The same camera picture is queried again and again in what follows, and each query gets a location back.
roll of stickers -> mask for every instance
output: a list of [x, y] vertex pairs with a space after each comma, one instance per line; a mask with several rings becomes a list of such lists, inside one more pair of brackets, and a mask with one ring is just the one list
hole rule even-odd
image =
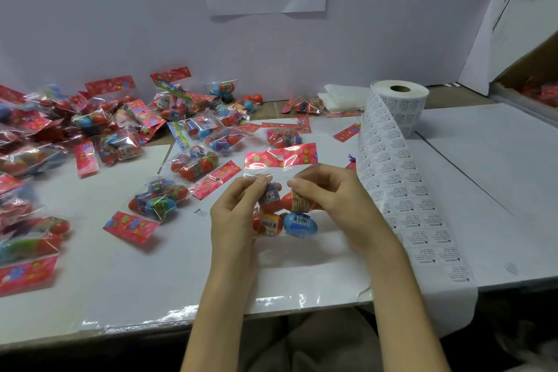
[[409, 81], [387, 79], [371, 86], [380, 95], [394, 117], [403, 137], [410, 136], [417, 126], [428, 98], [426, 87]]

dark floor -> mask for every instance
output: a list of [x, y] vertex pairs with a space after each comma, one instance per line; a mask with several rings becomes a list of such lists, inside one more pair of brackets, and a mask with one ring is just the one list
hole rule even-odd
[[[444, 352], [454, 372], [482, 370], [500, 372], [522, 362], [507, 354], [496, 343], [495, 332], [510, 347], [537, 351], [542, 341], [556, 338], [558, 332], [558, 290], [555, 284], [482, 294], [472, 323], [442, 339]], [[374, 316], [360, 310], [375, 328]], [[533, 324], [528, 332], [518, 331], [518, 323]], [[122, 371], [154, 368], [178, 371], [189, 333], [114, 339], [87, 346], [56, 350], [16, 352], [0, 356], [0, 371], [55, 370]]]

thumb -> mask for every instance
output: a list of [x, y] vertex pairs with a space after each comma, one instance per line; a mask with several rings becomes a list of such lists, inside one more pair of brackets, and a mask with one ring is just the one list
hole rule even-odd
[[315, 201], [327, 210], [333, 203], [335, 193], [324, 190], [322, 187], [303, 178], [292, 178], [287, 185], [303, 197]]
[[237, 207], [241, 210], [249, 210], [252, 213], [258, 199], [265, 192], [268, 184], [268, 178], [265, 175], [257, 175], [255, 181], [244, 190], [242, 199], [238, 202]]

table top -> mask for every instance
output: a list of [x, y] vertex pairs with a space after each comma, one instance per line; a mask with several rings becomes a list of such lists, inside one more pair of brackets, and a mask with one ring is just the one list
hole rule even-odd
[[[460, 103], [461, 105], [465, 105], [465, 106], [471, 106], [474, 105], [475, 103], [491, 104], [492, 101], [486, 99], [483, 96], [475, 94], [463, 87], [457, 88], [457, 87], [440, 86], [431, 89], [431, 96], [429, 98], [430, 106], [435, 106], [435, 107], [440, 107], [442, 105], [455, 106], [456, 103]], [[265, 103], [263, 106], [260, 107], [260, 110], [255, 115], [255, 118], [271, 119], [277, 117], [277, 113], [276, 113], [278, 110], [277, 108], [280, 109], [282, 106], [283, 106], [283, 102]], [[162, 159], [168, 153], [168, 147], [166, 146], [166, 144], [172, 142], [173, 140], [171, 136], [164, 136], [160, 140], [150, 143], [150, 145], [162, 145], [162, 147], [158, 149], [157, 153], [153, 152], [153, 156], [150, 155], [150, 158], [153, 158], [151, 159], [152, 162], [150, 161], [151, 163], [149, 165], [145, 164], [144, 166], [148, 169], [152, 168], [154, 171], [156, 171], [157, 170], [156, 166], [161, 163]], [[444, 159], [438, 152], [436, 152], [436, 150], [432, 149], [427, 143], [425, 143], [421, 139], [410, 139], [409, 145], [411, 147], [412, 152], [416, 154], [415, 157], [417, 163], [420, 165], [421, 169], [423, 170], [423, 174], [427, 178], [427, 182], [429, 182], [430, 187], [436, 188], [436, 198], [440, 201], [442, 201], [442, 199], [447, 201], [452, 201], [452, 203], [449, 202], [448, 203], [444, 202], [444, 204], [441, 203], [441, 207], [443, 208], [444, 212], [447, 210], [448, 213], [450, 213], [448, 221], [451, 220], [450, 222], [451, 226], [454, 226], [454, 222], [456, 222], [456, 225], [458, 225], [459, 223], [461, 223], [460, 221], [462, 219], [463, 221], [466, 220], [463, 214], [460, 213], [463, 212], [463, 210], [457, 210], [457, 209], [452, 209], [450, 207], [447, 207], [447, 206], [455, 206], [458, 205], [459, 203], [465, 202], [464, 200], [459, 200], [458, 198], [455, 200], [451, 198], [450, 189], [458, 185], [467, 188], [468, 191], [472, 191], [474, 194], [476, 194], [477, 197], [475, 199], [477, 200], [477, 202], [471, 208], [478, 209], [479, 212], [482, 212], [481, 216], [486, 220], [486, 222], [480, 222], [480, 225], [477, 224], [477, 227], [490, 228], [492, 224], [492, 229], [494, 230], [494, 240], [493, 240], [494, 244], [498, 243], [496, 230], [498, 229], [499, 226], [501, 226], [501, 224], [503, 223], [508, 224], [509, 227], [507, 226], [506, 229], [510, 227], [513, 228], [512, 226], [513, 220], [509, 217], [509, 213], [506, 212], [505, 209], [503, 209], [501, 206], [499, 206], [499, 204], [495, 202], [492, 198], [486, 196], [485, 192], [483, 192], [477, 185], [473, 185], [474, 188], [471, 187], [470, 180], [468, 178], [463, 177], [461, 172], [458, 172], [456, 174], [455, 167], [452, 166], [446, 159]], [[452, 178], [440, 180], [440, 182], [437, 182], [436, 176], [440, 176], [437, 172], [442, 171], [443, 169], [446, 169], [448, 172], [446, 175], [449, 175]], [[110, 208], [114, 210], [114, 206], [113, 206], [115, 203], [114, 200], [121, 199], [122, 197], [125, 196], [122, 196], [121, 194], [115, 194], [113, 198], [106, 197], [105, 206], [107, 206], [107, 208], [105, 208], [105, 210], [107, 210], [107, 212]], [[101, 219], [97, 218], [96, 221], [99, 223], [100, 222], [104, 223], [105, 217], [106, 214], [102, 215]], [[92, 254], [93, 252], [90, 252], [88, 257], [86, 256], [88, 262], [97, 262], [100, 260], [101, 262], [106, 263], [106, 261], [108, 261], [110, 256], [115, 252], [115, 243], [114, 243], [115, 240], [111, 235], [108, 235], [107, 233], [104, 232], [100, 232], [99, 229], [101, 227], [102, 224], [99, 225], [98, 223], [92, 223], [88, 228], [90, 229], [91, 233], [95, 233], [95, 235], [97, 235], [99, 238], [99, 241], [96, 242], [96, 244], [98, 244], [96, 247], [98, 247], [99, 256], [98, 257], [94, 256]], [[467, 231], [470, 230], [459, 229], [459, 235], [467, 236], [468, 235]], [[491, 271], [497, 268], [494, 267], [493, 262], [486, 261], [486, 258], [490, 258], [490, 253], [488, 252], [488, 248], [484, 252], [482, 250], [480, 252], [479, 250], [476, 250], [475, 238], [472, 237], [473, 235], [474, 234], [470, 233], [469, 236], [471, 238], [466, 237], [463, 239], [463, 241], [461, 238], [459, 238], [459, 243], [460, 246], [463, 245], [463, 250], [465, 252], [465, 255], [468, 258], [473, 274], [475, 275], [475, 278], [477, 279], [478, 285], [480, 287], [509, 284], [509, 283], [520, 282], [529, 279], [537, 279], [537, 278], [541, 278], [542, 275], [545, 275], [545, 273], [541, 272], [541, 270], [527, 270], [524, 269], [523, 266], [521, 266], [520, 273], [519, 274], [516, 273], [516, 275], [514, 276], [506, 277], [503, 276], [503, 274], [500, 272], [492, 274]], [[514, 235], [516, 235], [517, 237], [518, 235], [521, 236], [522, 234], [521, 232], [518, 231], [518, 232], [514, 232]], [[62, 257], [62, 258], [65, 257], [67, 258], [66, 259], [67, 265], [72, 264], [78, 256], [83, 255], [83, 252], [79, 248], [80, 245], [84, 244], [84, 241], [85, 240], [81, 240], [80, 242], [74, 242], [69, 247], [68, 253], [66, 253]], [[512, 247], [521, 247], [521, 245], [525, 246], [525, 241], [524, 239], [521, 240], [517, 237], [515, 240], [511, 240], [509, 245]], [[81, 264], [83, 265], [82, 268], [85, 268], [86, 263], [81, 262]], [[75, 284], [76, 280], [79, 279], [79, 277], [75, 276], [73, 279], [74, 279], [73, 283]], [[93, 283], [94, 281], [93, 277], [90, 277], [90, 279], [91, 279], [91, 283]], [[87, 292], [87, 289], [84, 288], [74, 289], [72, 291], [69, 291], [67, 294], [70, 294], [71, 297], [69, 297], [67, 300], [66, 299], [60, 300], [60, 295], [56, 294], [56, 291], [53, 291], [53, 289], [46, 289], [42, 291], [24, 293], [24, 294], [17, 295], [17, 298], [14, 298], [14, 296], [0, 298], [0, 312], [2, 311], [6, 312], [6, 309], [4, 307], [10, 307], [12, 311], [21, 310], [21, 307], [18, 308], [16, 306], [17, 304], [20, 303], [27, 305], [27, 311], [29, 312], [29, 308], [31, 308], [33, 304], [38, 305], [41, 299], [46, 300], [48, 297], [53, 297], [53, 296], [48, 296], [47, 291], [51, 292], [53, 296], [57, 297], [57, 298], [56, 297], [53, 298], [53, 300], [48, 303], [49, 305], [58, 304], [59, 306], [57, 306], [56, 311], [60, 312], [60, 314], [58, 316], [53, 315], [51, 317], [51, 320], [48, 321], [49, 323], [42, 323], [42, 324], [37, 323], [35, 325], [24, 323], [24, 321], [27, 320], [24, 317], [18, 317], [18, 315], [12, 315], [13, 317], [12, 320], [7, 322], [6, 327], [3, 327], [4, 329], [9, 330], [9, 335], [3, 335], [0, 332], [0, 345], [4, 344], [4, 346], [0, 347], [0, 350], [17, 348], [17, 347], [37, 347], [37, 346], [44, 346], [44, 345], [63, 344], [68, 341], [75, 342], [75, 341], [79, 341], [80, 339], [89, 339], [99, 335], [98, 331], [69, 332], [69, 329], [72, 328], [73, 324], [72, 323], [68, 324], [67, 317], [63, 318], [62, 312], [64, 311], [66, 312], [71, 311], [73, 314], [73, 318], [79, 317], [79, 313], [82, 313], [84, 311], [85, 309], [85, 306], [83, 306], [84, 301], [87, 298], [87, 295], [90, 294], [89, 292]], [[31, 315], [30, 321], [33, 320], [39, 321], [38, 316], [35, 317], [34, 315]]]

person's left hand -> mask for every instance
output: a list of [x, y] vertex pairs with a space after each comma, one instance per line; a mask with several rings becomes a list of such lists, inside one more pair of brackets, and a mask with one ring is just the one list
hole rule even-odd
[[210, 211], [213, 248], [210, 275], [217, 275], [246, 291], [258, 271], [252, 216], [267, 184], [265, 175], [236, 178]]

